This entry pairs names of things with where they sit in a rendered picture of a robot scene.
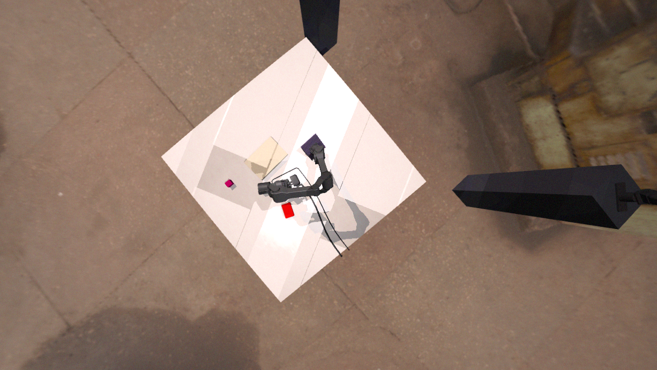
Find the red box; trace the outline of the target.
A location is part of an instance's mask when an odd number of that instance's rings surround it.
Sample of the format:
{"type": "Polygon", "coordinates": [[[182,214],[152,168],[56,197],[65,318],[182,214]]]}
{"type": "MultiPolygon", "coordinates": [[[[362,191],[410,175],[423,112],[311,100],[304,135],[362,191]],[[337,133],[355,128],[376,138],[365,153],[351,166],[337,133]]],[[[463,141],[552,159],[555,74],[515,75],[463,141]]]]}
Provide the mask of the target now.
{"type": "Polygon", "coordinates": [[[286,219],[294,216],[293,207],[291,206],[290,202],[288,202],[287,204],[283,204],[281,206],[286,219]]]}

